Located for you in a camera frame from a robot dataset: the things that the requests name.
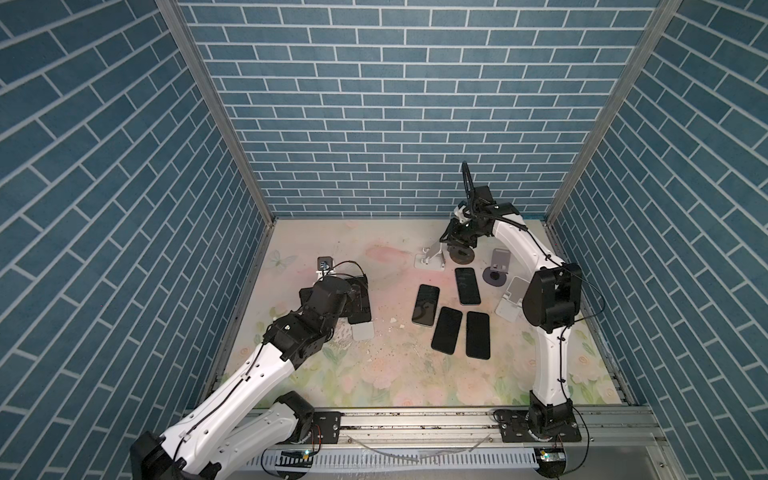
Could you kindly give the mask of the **round black phone stand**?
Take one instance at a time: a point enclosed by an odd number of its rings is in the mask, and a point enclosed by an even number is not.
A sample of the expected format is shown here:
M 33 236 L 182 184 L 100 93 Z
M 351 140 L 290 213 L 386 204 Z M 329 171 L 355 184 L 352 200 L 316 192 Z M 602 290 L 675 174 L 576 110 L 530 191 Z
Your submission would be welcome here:
M 449 245 L 447 251 L 451 260 L 459 265 L 469 265 L 475 260 L 475 252 L 472 247 Z

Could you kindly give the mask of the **grey round base phone stand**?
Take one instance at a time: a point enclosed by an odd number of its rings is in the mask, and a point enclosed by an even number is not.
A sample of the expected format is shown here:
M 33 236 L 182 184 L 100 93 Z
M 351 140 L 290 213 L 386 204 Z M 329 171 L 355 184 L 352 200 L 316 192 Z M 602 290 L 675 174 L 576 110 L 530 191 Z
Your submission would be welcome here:
M 482 278 L 485 283 L 493 287 L 502 287 L 506 284 L 509 274 L 511 252 L 506 249 L 496 248 L 492 251 L 489 266 L 483 270 Z

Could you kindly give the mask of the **purple case phone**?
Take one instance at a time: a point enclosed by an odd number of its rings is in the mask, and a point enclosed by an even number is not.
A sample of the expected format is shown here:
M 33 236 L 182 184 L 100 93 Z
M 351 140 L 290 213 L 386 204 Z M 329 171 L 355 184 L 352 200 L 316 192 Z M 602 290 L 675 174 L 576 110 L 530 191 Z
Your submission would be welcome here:
M 482 303 L 476 272 L 473 268 L 456 268 L 455 279 L 461 305 L 480 305 Z

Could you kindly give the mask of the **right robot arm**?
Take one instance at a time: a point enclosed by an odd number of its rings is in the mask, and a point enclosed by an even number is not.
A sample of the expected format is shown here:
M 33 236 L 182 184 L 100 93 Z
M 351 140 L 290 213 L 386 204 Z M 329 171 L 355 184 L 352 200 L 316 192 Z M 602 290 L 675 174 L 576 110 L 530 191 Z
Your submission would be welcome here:
M 474 260 L 481 237 L 494 237 L 520 261 L 529 275 L 522 313 L 537 334 L 534 385 L 527 427 L 538 440 L 553 440 L 577 426 L 567 392 L 566 353 L 570 329 L 581 305 L 581 269 L 567 264 L 540 243 L 510 203 L 498 203 L 487 186 L 467 178 L 467 199 L 454 209 L 440 243 L 461 265 Z

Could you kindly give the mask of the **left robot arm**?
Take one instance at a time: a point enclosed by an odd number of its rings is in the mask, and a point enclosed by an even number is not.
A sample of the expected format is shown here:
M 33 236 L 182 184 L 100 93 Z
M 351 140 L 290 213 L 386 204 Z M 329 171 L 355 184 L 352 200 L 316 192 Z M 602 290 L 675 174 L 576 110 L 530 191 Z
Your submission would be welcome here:
M 314 407 L 295 391 L 255 419 L 247 415 L 270 391 L 318 353 L 339 319 L 371 320 L 368 279 L 331 273 L 300 292 L 298 309 L 274 320 L 256 351 L 206 400 L 161 434 L 144 432 L 130 447 L 135 479 L 226 479 L 274 445 L 310 441 L 322 428 Z

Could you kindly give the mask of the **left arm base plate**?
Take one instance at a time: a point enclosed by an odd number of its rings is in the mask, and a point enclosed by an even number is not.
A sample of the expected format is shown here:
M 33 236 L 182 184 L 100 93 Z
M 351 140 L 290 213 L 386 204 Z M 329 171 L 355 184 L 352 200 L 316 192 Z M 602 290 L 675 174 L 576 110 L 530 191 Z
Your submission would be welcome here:
M 340 411 L 316 411 L 312 418 L 299 419 L 288 437 L 278 445 L 337 444 L 341 430 Z

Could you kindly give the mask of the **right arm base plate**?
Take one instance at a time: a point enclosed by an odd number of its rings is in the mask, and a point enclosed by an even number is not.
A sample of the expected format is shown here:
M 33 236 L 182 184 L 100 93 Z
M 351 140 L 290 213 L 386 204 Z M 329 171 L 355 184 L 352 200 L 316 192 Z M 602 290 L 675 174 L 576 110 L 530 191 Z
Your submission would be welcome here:
M 492 413 L 504 443 L 578 443 L 582 434 L 572 411 L 554 416 L 537 408 L 497 409 Z

